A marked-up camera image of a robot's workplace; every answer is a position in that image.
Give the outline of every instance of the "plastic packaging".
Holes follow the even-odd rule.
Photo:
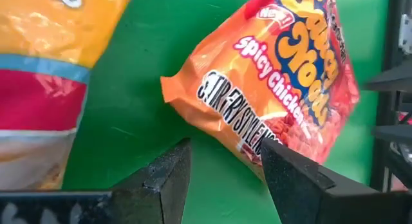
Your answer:
[[[262,138],[323,163],[359,100],[335,0],[251,0],[161,83],[261,177]]]
[[[129,0],[0,0],[0,189],[61,186],[90,69]]]

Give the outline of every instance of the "green background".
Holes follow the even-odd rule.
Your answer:
[[[132,0],[89,88],[64,189],[108,188],[192,137],[183,223],[277,223],[267,188],[213,138],[162,100],[159,77],[174,75],[193,48],[248,0]],[[337,0],[359,84],[380,71],[388,0]],[[368,183],[377,95],[362,91],[326,163]]]

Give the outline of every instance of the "black metal prong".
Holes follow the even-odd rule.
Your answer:
[[[265,179],[283,224],[407,224],[411,195],[380,193],[270,139],[261,142]]]
[[[180,224],[191,171],[190,140],[114,186],[117,223]]]
[[[403,144],[412,144],[411,133],[412,126],[408,124],[377,126],[372,131],[376,138]]]
[[[383,71],[380,75],[367,82],[364,87],[373,91],[412,92],[411,82],[412,60],[409,60],[391,70]]]

